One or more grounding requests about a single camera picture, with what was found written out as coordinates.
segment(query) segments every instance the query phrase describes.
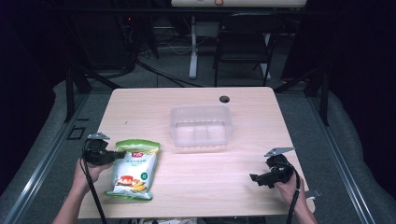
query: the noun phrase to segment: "chip bag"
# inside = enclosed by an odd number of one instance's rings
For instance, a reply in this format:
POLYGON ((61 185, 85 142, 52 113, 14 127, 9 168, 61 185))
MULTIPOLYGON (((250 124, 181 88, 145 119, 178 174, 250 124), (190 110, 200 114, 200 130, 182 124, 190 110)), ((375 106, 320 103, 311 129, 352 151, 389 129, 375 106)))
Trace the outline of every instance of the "chip bag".
POLYGON ((160 144, 142 139, 116 143, 117 151, 125 151, 123 159, 113 163, 113 190, 106 194, 127 199, 151 200, 149 192, 157 164, 160 144))

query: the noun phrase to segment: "food image on package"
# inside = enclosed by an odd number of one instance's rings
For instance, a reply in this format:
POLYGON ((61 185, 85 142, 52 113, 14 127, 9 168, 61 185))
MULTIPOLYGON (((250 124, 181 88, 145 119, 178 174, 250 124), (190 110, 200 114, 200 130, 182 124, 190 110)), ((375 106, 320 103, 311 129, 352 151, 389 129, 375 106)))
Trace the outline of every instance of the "food image on package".
POLYGON ((151 200, 149 192, 154 177, 160 144, 143 139, 129 139, 116 143, 117 151, 125 157, 114 161, 113 190, 106 194, 136 200, 151 200))

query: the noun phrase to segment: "clear plastic container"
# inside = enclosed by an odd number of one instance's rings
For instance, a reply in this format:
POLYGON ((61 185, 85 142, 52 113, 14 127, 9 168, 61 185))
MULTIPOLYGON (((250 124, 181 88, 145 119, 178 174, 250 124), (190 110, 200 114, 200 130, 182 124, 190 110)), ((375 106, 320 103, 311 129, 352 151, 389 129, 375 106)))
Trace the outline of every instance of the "clear plastic container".
POLYGON ((225 105, 190 105, 171 111, 171 136, 177 147, 227 145, 233 132, 225 105))

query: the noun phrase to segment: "wooden table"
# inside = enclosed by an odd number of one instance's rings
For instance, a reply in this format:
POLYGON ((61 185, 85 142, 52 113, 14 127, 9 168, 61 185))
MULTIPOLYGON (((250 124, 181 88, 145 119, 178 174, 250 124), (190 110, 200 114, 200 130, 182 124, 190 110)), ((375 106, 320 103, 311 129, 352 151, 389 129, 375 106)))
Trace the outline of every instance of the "wooden table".
MULTIPOLYGON (((292 147, 274 92, 270 88, 166 88, 113 91, 98 132, 109 136, 108 150, 125 139, 161 143, 148 202, 106 196, 112 170, 95 183, 106 217, 238 217, 288 213, 278 190, 259 187, 249 174, 269 172, 264 154, 292 147), (181 105, 221 105, 227 95, 233 136, 227 146, 175 147, 170 112, 181 105)), ((304 177, 295 151, 284 154, 304 177)), ((312 200, 309 208, 314 211, 312 200)), ((84 198, 79 218, 99 218, 92 195, 84 198)))

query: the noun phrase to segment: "human hand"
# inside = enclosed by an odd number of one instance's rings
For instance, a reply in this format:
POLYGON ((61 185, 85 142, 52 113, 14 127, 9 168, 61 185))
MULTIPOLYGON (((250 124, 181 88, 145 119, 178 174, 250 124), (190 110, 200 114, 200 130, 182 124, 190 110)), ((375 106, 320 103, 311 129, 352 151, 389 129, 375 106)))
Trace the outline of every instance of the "human hand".
MULTIPOLYGON (((277 182, 275 183, 276 188, 282 195, 283 201, 289 206, 293 200, 294 192, 296 191, 296 174, 293 174, 288 183, 277 182)), ((294 207, 294 214, 297 216, 299 223, 301 224, 316 224, 317 221, 314 214, 309 210, 308 204, 306 203, 304 180, 300 177, 300 193, 297 199, 297 203, 294 207)))
MULTIPOLYGON (((288 205, 291 205, 294 192, 296 191, 296 180, 297 180, 297 176, 296 174, 293 174, 287 183, 282 183, 282 182, 275 183, 276 188, 279 190, 280 194, 282 195, 283 201, 288 205)), ((305 202, 306 198, 304 193, 305 193, 304 180, 300 177, 300 193, 299 193, 298 201, 305 202)))
MULTIPOLYGON (((102 173, 102 171, 104 171, 105 169, 110 168, 113 163, 111 162, 109 164, 101 166, 94 166, 90 163, 87 163, 87 165, 92 181, 96 182, 99 178, 99 174, 102 173)), ((82 158, 79 158, 76 164, 72 188, 77 188, 82 190, 84 193, 87 193, 88 191, 90 191, 90 187, 88 185, 87 176, 85 175, 83 169, 85 170, 84 160, 82 158)))

